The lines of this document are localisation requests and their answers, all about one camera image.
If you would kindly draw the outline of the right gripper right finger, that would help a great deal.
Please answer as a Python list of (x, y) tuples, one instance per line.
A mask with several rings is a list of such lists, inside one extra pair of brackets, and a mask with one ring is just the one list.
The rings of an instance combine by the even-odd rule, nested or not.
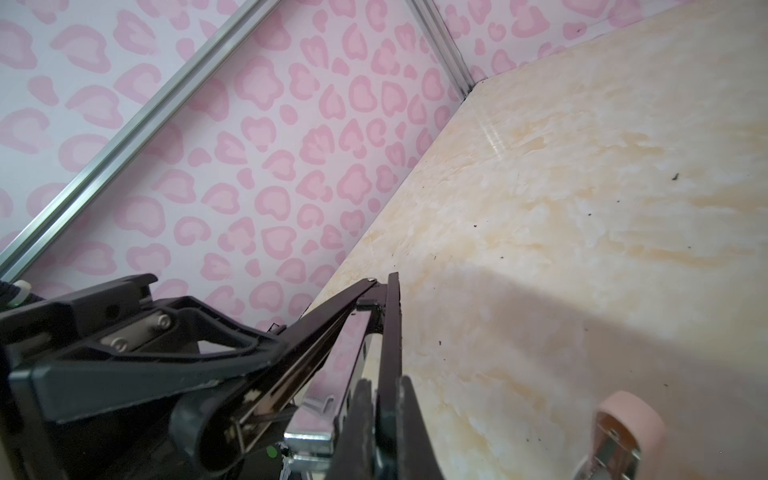
[(411, 379), (398, 380), (398, 478), (443, 479)]

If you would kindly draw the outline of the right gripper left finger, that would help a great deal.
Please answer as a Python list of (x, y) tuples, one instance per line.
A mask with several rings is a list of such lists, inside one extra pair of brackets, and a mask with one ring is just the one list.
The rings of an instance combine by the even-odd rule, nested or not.
[(327, 480), (371, 480), (374, 473), (374, 402), (372, 383), (361, 379), (336, 444)]

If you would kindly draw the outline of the pink mini stapler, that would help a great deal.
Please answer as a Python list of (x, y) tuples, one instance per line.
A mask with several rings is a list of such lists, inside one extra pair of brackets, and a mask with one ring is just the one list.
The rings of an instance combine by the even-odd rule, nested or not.
[(656, 479), (666, 424), (644, 400), (616, 391), (597, 407), (590, 448), (574, 479)]

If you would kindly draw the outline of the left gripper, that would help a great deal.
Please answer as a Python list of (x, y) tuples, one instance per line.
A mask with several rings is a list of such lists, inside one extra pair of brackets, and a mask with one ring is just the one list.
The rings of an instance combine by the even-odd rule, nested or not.
[(1, 316), (1, 427), (19, 479), (214, 479), (241, 459), (222, 407), (254, 399), (289, 346), (152, 274)]

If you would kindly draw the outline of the diagonal aluminium frame bar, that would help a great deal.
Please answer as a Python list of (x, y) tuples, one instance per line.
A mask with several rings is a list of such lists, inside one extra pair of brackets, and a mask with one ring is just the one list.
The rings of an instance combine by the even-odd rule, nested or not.
[(279, 4), (280, 0), (244, 2), (1, 252), (1, 279), (10, 283), (21, 279)]

